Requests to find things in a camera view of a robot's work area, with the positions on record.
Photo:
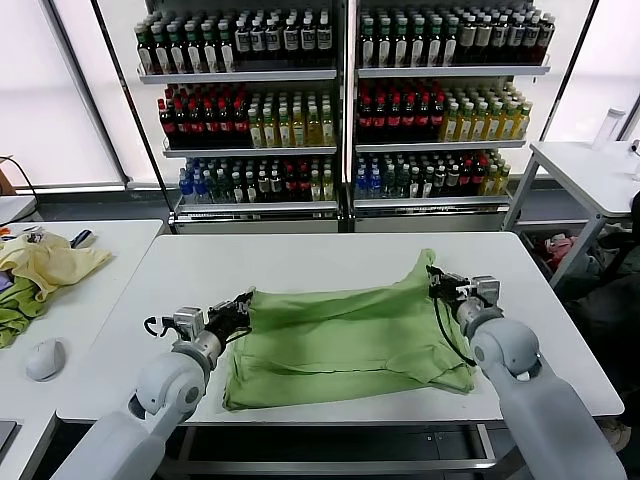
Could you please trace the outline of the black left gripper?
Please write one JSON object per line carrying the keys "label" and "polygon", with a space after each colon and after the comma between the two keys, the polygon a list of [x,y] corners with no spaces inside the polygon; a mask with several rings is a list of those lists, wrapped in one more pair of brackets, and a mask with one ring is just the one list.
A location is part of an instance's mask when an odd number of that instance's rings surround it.
{"label": "black left gripper", "polygon": [[222,302],[207,311],[205,330],[221,343],[230,343],[250,333],[250,293]]}

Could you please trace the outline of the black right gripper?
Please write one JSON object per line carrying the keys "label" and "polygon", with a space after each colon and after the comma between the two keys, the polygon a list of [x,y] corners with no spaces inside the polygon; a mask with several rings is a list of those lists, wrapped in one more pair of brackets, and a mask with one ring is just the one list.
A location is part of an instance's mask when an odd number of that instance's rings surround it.
{"label": "black right gripper", "polygon": [[466,298],[471,281],[457,274],[446,273],[439,267],[427,265],[426,271],[432,282],[428,287],[429,296],[432,299],[443,301],[459,301]]}

